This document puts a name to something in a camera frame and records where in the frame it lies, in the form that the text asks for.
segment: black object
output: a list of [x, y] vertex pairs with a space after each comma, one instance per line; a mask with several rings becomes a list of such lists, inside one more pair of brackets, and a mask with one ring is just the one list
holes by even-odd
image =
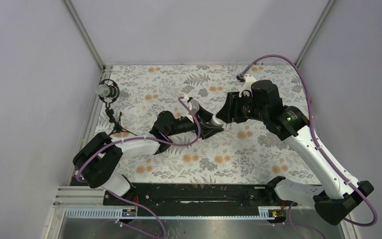
[[105, 96], [105, 97], [99, 96], [99, 99], [105, 103], [106, 109], [104, 110], [104, 112], [106, 113], [107, 117], [109, 117], [109, 123], [114, 124], [113, 130], [109, 134], [109, 136], [111, 136], [114, 133], [120, 133], [120, 132], [128, 132], [128, 133], [131, 133], [131, 134], [137, 136], [136, 134], [134, 134], [134, 133], [126, 130], [124, 127], [122, 127], [122, 125], [121, 125], [122, 112], [119, 113], [119, 117], [118, 117], [118, 119], [116, 119], [114, 116], [115, 112], [113, 111], [113, 109], [110, 108], [110, 104], [115, 102], [119, 97], [118, 84], [111, 79], [105, 79], [105, 80], [102, 80], [99, 83], [99, 85], [106, 85], [109, 87], [109, 90], [110, 90], [110, 92], [107, 94], [107, 96]]
[[[374, 187], [369, 181], [361, 181], [358, 189], [364, 196], [368, 196], [374, 191]], [[351, 195], [344, 195], [343, 199], [330, 199], [326, 192], [313, 197], [315, 201], [315, 210], [326, 222], [332, 225], [338, 225], [354, 208], [356, 208], [363, 199], [357, 192]]]
[[[204, 110], [202, 107], [200, 107], [200, 109], [196, 113], [196, 118], [201, 128], [201, 139], [207, 139], [224, 130], [222, 127], [215, 126], [209, 123], [212, 115], [212, 113]], [[154, 122], [150, 133], [154, 135], [157, 139], [168, 140], [169, 142], [172, 142], [167, 136], [190, 131], [194, 131], [195, 133], [197, 133], [197, 125], [190, 119], [188, 119], [187, 117], [180, 117], [176, 119], [172, 112], [162, 111], [157, 116], [157, 120]], [[169, 148], [168, 144], [159, 144], [159, 149], [155, 154], [162, 153]]]
[[[135, 188], [123, 198], [150, 208], [160, 216], [259, 216], [259, 206], [278, 206], [281, 200], [270, 202], [263, 185], [233, 184], [152, 184], [134, 183]], [[121, 206], [127, 203], [106, 192], [103, 205]], [[138, 210], [138, 216], [151, 216]]]
[[239, 82], [244, 82], [244, 81], [245, 81], [245, 79], [244, 79], [244, 75], [242, 75], [242, 74], [237, 75], [237, 76], [236, 76], [236, 79], [237, 79]]
[[[96, 134], [74, 157], [75, 168], [79, 170], [93, 154], [111, 142], [111, 138], [105, 132]], [[90, 188], [100, 187], [111, 177], [122, 156], [122, 149], [113, 145], [102, 153], [105, 154], [103, 158], [96, 156], [81, 173]]]
[[106, 104], [106, 108], [109, 108], [110, 104], [115, 102], [119, 97], [118, 84], [111, 79], [105, 79], [105, 80], [100, 81], [99, 85], [106, 85], [110, 89], [110, 92], [107, 96], [105, 96], [105, 97], [99, 96], [99, 99]]
[[216, 117], [225, 123], [242, 123], [248, 119], [262, 121], [267, 130], [285, 140], [309, 124], [306, 116], [296, 107], [284, 106], [277, 85], [270, 80], [251, 85], [252, 96], [229, 92], [226, 102]]
[[269, 210], [269, 217], [275, 218], [273, 220], [266, 220], [267, 222], [271, 224], [276, 224], [276, 223], [283, 223], [286, 221], [286, 210], [280, 211], [280, 210]]

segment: white wall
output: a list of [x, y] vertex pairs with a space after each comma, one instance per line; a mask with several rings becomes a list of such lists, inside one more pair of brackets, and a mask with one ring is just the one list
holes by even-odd
[[36, 239], [99, 70], [60, 0], [0, 0], [0, 239]]
[[[363, 239], [382, 238], [382, 1], [337, 1], [302, 64], [319, 134], [336, 158], [375, 187], [379, 213]], [[369, 222], [365, 203], [355, 209]]]
[[327, 0], [73, 0], [106, 64], [296, 60]]

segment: floral tablecloth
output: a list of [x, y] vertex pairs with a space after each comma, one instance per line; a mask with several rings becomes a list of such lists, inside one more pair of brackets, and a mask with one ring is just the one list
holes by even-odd
[[[206, 110], [215, 113], [223, 106], [227, 92], [239, 91], [242, 83], [235, 76], [244, 68], [238, 65], [114, 66], [110, 78], [127, 94], [122, 94], [112, 108], [122, 111], [122, 125], [138, 135], [147, 133], [163, 110], [171, 111], [177, 118], [185, 116], [187, 111], [178, 103], [179, 96], [194, 97]], [[291, 66], [258, 65], [249, 73], [256, 79], [277, 84], [284, 104], [296, 106], [307, 114], [302, 86]], [[102, 108], [95, 133], [111, 130]], [[184, 143], [194, 137], [190, 132], [171, 139]], [[170, 147], [159, 155], [121, 159], [117, 171], [132, 182], [263, 184], [282, 175], [295, 182], [319, 183], [294, 151], [269, 133], [263, 123], [254, 120], [228, 124], [224, 132], [188, 148]]]

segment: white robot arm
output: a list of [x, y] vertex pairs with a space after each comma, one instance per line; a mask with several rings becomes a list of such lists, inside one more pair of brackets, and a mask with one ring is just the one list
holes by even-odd
[[[362, 202], [361, 197], [346, 184], [320, 153], [313, 142], [306, 116], [295, 107], [283, 106], [277, 86], [268, 80], [257, 81], [251, 74], [242, 77], [240, 80], [244, 85], [241, 91], [228, 93], [225, 105], [212, 116], [211, 123], [222, 126], [224, 122], [241, 123], [248, 119], [262, 121], [267, 130], [298, 153], [321, 183], [321, 186], [305, 185], [279, 176], [267, 186], [274, 190], [280, 199], [315, 208], [324, 220], [337, 225]], [[374, 190], [368, 181], [360, 182], [350, 174], [317, 135], [316, 139], [329, 155], [331, 162], [353, 185], [357, 185], [365, 196]]]
[[[167, 142], [172, 142], [168, 138], [170, 135], [198, 131], [197, 135], [206, 139], [222, 132], [224, 123], [258, 120], [264, 123], [269, 132], [296, 151], [321, 182], [321, 186], [305, 185], [278, 176], [266, 185], [271, 196], [315, 208], [325, 221], [332, 225], [339, 224], [363, 199], [346, 184], [320, 153], [310, 134], [307, 117], [298, 108], [283, 105], [275, 84], [269, 80], [256, 81], [250, 74], [245, 74], [243, 80], [245, 83], [241, 91], [227, 93], [223, 108], [215, 115], [203, 109], [196, 100], [188, 98], [189, 112], [193, 116], [176, 119], [171, 112], [163, 111], [158, 115], [149, 134], [141, 136], [138, 140], [131, 141], [126, 138], [113, 145], [109, 135], [97, 134], [74, 158], [75, 167], [90, 187], [103, 187], [122, 196], [129, 190], [130, 184], [125, 177], [114, 171], [121, 157], [125, 159], [162, 153], [170, 146]], [[110, 92], [113, 92], [116, 99], [116, 90], [112, 89]], [[115, 123], [114, 131], [121, 131], [123, 128], [116, 122], [109, 105], [106, 104], [106, 113], [111, 122]], [[317, 135], [316, 139], [321, 149], [329, 155], [331, 162], [353, 185], [357, 185], [365, 196], [374, 190], [368, 181], [359, 181], [350, 174], [332, 156]], [[92, 159], [92, 155], [100, 152], [102, 148], [104, 157]]]

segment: microphone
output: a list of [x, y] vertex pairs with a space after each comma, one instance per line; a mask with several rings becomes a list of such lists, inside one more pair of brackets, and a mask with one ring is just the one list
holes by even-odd
[[102, 80], [95, 88], [95, 93], [100, 100], [109, 108], [110, 104], [115, 102], [119, 97], [119, 87], [115, 81], [110, 79]]
[[98, 86], [96, 86], [96, 89], [95, 89], [96, 94], [102, 98], [116, 97], [117, 91], [118, 91], [117, 87], [115, 87], [113, 85], [106, 85], [106, 84], [98, 85]]

